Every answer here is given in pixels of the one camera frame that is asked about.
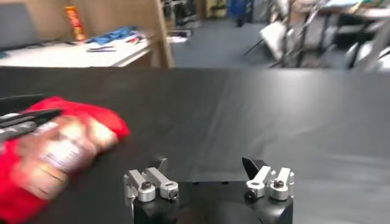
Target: silver metal bracket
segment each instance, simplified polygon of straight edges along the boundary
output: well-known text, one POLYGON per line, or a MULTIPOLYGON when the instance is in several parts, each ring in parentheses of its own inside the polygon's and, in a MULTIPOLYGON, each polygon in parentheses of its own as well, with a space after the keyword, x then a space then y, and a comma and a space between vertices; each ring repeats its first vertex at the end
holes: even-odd
POLYGON ((269 187, 269 196, 280 201, 287 200, 288 196, 294 197, 294 176, 289 168, 283 167, 269 187))
POLYGON ((143 173, 145 180, 152 182, 160 190, 161 198, 176 200, 179 196, 179 185, 166 178, 158 169, 147 168, 143 173))
POLYGON ((289 168, 282 168, 278 177, 276 174, 271 167, 263 166, 252 180, 246 182, 245 198, 254 201, 264 197, 266 191, 275 200, 294 197, 294 173, 289 168))
POLYGON ((123 179, 128 206, 128 201, 134 198, 142 202, 150 202, 155 199, 155 186, 150 181, 146 181, 138 170, 128 171, 123 179))
POLYGON ((256 200, 265 194, 266 187, 275 177, 275 171, 269 166, 263 166, 256 174, 255 178, 246 182, 247 192, 245 197, 248 200, 256 200))

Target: black tabletop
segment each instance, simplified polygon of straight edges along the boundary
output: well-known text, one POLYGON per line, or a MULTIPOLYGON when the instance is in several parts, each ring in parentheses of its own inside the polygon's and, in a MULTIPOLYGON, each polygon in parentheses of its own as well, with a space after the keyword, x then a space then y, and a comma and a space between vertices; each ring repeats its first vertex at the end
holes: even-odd
POLYGON ((0 97, 117 111, 132 136, 37 223, 129 223, 122 176, 155 156, 177 181, 246 180, 242 156, 296 173, 295 223, 388 223, 390 77, 331 71, 0 69, 0 97))

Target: red can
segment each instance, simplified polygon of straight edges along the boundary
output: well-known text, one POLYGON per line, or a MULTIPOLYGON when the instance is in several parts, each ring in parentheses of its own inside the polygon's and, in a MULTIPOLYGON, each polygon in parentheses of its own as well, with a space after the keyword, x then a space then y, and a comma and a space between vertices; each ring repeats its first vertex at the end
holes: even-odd
POLYGON ((77 41, 83 41, 87 39, 84 33, 83 26, 81 25, 81 20, 79 18, 79 13, 75 6, 67 6, 65 7, 66 15, 72 25, 74 38, 77 41))

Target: screw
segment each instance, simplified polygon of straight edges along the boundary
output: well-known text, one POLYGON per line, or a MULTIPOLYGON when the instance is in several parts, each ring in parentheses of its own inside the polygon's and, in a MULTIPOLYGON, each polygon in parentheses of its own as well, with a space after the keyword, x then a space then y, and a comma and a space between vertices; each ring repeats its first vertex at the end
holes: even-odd
POLYGON ((274 181, 274 187, 276 187, 276 188, 283 187, 284 185, 285 185, 284 182, 281 181, 281 180, 275 180, 274 181))
POLYGON ((245 198, 249 201, 254 201, 257 199, 257 192, 255 189, 251 189, 245 193, 245 198))
POLYGON ((170 200, 176 200, 179 193, 177 191, 169 191, 168 197, 170 200))
POLYGON ((142 190, 148 190, 152 187, 152 183, 150 181, 145 181, 141 185, 142 190))

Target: white table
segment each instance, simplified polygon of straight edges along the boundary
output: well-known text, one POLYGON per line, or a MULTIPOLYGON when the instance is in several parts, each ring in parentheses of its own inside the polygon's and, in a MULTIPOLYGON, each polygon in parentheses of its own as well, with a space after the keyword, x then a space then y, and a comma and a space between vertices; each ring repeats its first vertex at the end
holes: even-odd
POLYGON ((21 67, 123 67, 151 51, 150 41, 144 39, 138 44, 126 43, 126 40, 115 40, 103 46, 113 46, 116 52, 87 52, 91 47, 101 47, 96 43, 65 43, 52 46, 25 48, 7 51, 10 56, 0 58, 0 66, 21 67))

